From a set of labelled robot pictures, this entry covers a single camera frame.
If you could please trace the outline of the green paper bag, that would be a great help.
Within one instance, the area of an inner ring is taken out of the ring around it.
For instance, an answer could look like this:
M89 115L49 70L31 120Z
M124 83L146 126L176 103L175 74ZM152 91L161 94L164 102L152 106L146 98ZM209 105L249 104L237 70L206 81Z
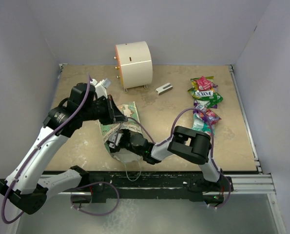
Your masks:
M103 125L100 123L99 129L102 135L102 141L104 143L107 152L113 159L122 163L125 170L128 169L127 166L129 164L132 164L134 162L138 163L139 170L138 174L133 178L127 177L129 181L135 182L141 175L141 165L140 165L141 156L138 156L137 154L130 152L126 149L121 149L119 152L116 152L115 149L109 147L108 138L112 133L123 129L127 129L136 133L142 133L142 129L139 123L139 115L135 102L121 104L118 106L118 108L128 118L128 121L124 123L114 123L110 125Z

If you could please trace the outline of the teal white snack packet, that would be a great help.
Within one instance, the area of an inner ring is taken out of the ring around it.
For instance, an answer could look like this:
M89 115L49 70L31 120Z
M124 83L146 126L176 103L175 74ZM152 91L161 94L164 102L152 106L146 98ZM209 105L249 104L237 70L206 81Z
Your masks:
M211 128L209 126L209 124L205 121L203 121L202 119L200 119L197 114L193 115L193 126L192 126L193 130L196 131L200 131L203 133L208 134L209 136L212 136L215 134L215 125L212 125L212 132L211 132Z

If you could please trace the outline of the yellow green snack packet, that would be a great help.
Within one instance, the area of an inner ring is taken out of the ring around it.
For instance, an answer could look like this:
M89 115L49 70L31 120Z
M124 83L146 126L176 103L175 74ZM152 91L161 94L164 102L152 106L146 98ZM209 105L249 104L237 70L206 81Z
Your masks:
M219 93L214 93L211 96L201 97L194 100L194 105L202 105L206 108L212 108L223 101L223 97Z

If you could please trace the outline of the purple fruit candy packet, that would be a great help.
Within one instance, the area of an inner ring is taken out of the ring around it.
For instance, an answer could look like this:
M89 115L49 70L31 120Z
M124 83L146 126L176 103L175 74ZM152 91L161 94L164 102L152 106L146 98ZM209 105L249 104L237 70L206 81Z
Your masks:
M195 119L202 120L205 123L210 123L211 125L215 125L221 120L221 117L219 115L217 115L211 109L207 109L201 103L195 101L193 105L194 108L196 108L196 110L193 110L193 115Z

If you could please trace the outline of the green Fox's candy packet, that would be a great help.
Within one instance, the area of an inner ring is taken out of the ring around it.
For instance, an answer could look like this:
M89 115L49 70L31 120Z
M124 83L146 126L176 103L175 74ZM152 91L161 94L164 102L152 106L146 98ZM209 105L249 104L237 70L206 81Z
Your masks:
M206 80L212 83L212 87L208 90L200 90L197 84L197 81L200 80L199 78L192 78L190 82L192 84L192 88L188 90L188 93L195 99L202 99L205 97L213 96L214 93L217 93L218 86L214 84L214 76L205 77Z

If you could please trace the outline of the pink red snack packet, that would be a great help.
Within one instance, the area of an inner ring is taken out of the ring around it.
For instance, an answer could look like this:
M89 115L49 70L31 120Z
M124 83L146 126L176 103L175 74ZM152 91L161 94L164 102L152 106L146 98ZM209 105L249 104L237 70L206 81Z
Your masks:
M214 76L211 77L200 77L195 80L198 90L209 91L211 89L216 89L218 85L214 84Z

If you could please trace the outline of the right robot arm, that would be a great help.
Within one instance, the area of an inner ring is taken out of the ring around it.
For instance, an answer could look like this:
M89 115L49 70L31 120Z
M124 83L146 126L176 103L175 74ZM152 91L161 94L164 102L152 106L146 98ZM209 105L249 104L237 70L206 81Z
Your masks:
M168 139L152 143L141 133L123 129L112 134L108 143L112 156L123 163L142 158L155 165L176 155L199 166L206 191L222 191L230 186L215 163L211 137L206 133L176 126Z

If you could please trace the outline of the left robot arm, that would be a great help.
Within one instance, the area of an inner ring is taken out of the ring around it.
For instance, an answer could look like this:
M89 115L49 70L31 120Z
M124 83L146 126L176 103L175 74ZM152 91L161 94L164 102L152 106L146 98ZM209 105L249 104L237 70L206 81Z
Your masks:
M0 179L2 207L10 201L29 215L38 211L50 197L76 188L84 191L93 182L87 171L73 166L67 171L41 179L45 168L83 122L98 120L103 125L126 122L127 118L107 94L108 79L78 83L59 105L48 113L39 135L16 169Z

